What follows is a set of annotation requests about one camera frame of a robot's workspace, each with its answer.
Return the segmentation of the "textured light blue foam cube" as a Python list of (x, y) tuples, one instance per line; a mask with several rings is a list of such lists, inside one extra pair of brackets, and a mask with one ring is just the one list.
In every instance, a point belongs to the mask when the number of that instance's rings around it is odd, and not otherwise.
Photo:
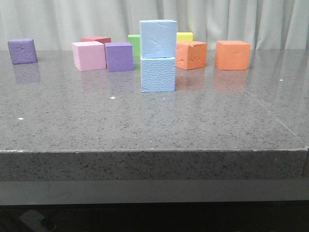
[(141, 91), (175, 91), (175, 57), (140, 58)]

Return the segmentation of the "smooth purple foam cube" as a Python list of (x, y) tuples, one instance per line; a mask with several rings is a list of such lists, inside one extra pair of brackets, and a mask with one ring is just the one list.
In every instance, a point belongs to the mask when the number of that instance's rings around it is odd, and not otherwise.
[(134, 70), (133, 46), (131, 43), (105, 43), (105, 50), (109, 72)]

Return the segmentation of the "chipped orange foam cube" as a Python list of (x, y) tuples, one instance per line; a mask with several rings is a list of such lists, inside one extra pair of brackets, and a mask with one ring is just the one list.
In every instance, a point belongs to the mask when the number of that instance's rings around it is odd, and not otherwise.
[(184, 70), (204, 68), (207, 59), (207, 43), (180, 41), (176, 46), (176, 67)]

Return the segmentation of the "green foam cube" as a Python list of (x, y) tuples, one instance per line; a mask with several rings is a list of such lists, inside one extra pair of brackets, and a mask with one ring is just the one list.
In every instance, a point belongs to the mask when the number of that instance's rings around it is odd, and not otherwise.
[(129, 34), (127, 36), (128, 42), (133, 46), (133, 56), (140, 56), (140, 35), (139, 34)]

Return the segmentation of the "yellow foam cube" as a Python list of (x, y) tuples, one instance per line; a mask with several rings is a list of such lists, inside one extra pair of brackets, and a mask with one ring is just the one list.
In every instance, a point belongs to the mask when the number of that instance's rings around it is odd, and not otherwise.
[(193, 41), (194, 34), (192, 32), (177, 32), (177, 41)]

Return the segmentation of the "pink foam cube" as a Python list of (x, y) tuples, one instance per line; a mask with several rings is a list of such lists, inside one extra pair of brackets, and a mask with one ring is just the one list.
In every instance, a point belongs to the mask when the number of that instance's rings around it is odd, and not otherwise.
[(75, 67), (80, 71), (90, 71), (106, 68), (104, 44), (92, 42), (72, 43)]

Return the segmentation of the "red foam cube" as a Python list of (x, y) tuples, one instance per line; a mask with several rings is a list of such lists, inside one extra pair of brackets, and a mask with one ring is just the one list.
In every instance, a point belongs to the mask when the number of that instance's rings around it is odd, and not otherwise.
[(112, 39), (111, 37), (104, 37), (104, 36), (88, 36), (88, 37), (82, 37), (81, 42), (93, 42), (97, 41), (100, 43), (111, 43)]

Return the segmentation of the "smooth orange foam cube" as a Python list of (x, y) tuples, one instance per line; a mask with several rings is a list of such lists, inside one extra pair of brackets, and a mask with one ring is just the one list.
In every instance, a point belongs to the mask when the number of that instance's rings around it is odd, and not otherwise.
[(251, 44), (244, 41), (217, 41), (215, 66), (220, 70), (246, 70)]

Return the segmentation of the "white curtain backdrop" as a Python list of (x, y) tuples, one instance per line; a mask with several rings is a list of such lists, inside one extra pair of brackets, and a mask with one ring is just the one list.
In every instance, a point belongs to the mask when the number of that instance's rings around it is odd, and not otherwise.
[(84, 36), (122, 42), (138, 34), (139, 22), (172, 19), (178, 31), (215, 47), (218, 40), (242, 40), (253, 49), (307, 49), (306, 0), (3, 0), (0, 48), (31, 37), (37, 50), (70, 50)]

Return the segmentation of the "dented purple foam cube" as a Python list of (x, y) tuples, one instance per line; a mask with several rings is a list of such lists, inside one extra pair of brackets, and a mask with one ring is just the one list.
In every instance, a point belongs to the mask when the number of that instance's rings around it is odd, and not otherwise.
[(32, 38), (10, 39), (8, 48), (12, 64), (37, 63), (36, 49)]

